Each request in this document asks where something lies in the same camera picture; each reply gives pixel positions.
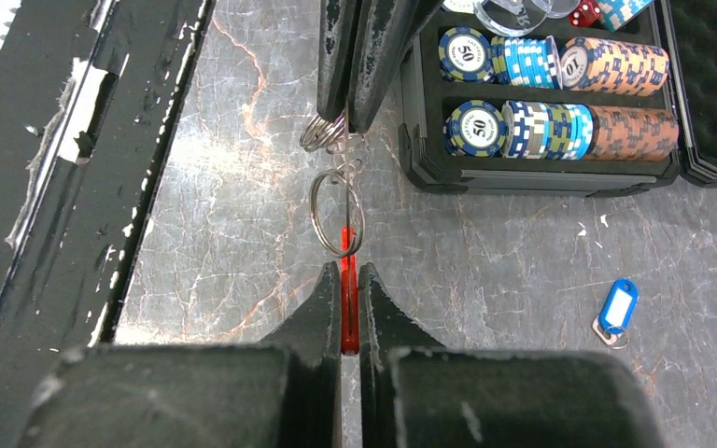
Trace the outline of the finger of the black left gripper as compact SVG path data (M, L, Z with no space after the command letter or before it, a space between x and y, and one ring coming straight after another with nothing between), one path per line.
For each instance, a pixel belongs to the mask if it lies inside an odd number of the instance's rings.
M316 112L325 121L343 113L361 0L321 0Z
M405 51L441 5L439 0L360 3L346 102L352 132L369 131Z

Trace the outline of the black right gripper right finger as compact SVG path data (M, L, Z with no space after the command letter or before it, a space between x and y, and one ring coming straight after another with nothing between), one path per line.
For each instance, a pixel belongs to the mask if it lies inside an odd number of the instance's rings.
M646 395L616 357L451 349L358 273L367 447L660 447Z

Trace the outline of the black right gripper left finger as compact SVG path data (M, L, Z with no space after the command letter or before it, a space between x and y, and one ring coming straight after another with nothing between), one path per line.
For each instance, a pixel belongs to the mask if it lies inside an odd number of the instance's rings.
M37 387L21 447L338 447L341 275L323 266L255 343L70 350Z

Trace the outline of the metal keyring tool red handle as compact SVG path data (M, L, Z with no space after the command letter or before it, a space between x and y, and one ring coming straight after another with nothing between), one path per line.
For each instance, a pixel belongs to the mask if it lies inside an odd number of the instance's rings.
M345 356L359 353L359 268L356 254L362 247L366 229L366 217L354 178L362 161L352 152L349 119L345 112L334 121L328 121L315 113L309 119L299 138L300 147L306 152L323 150L341 162L335 167L316 175L309 189L310 221L318 241L340 261L341 297L341 352ZM325 182L344 188L344 225L338 245L333 243L323 229L319 216L318 199Z

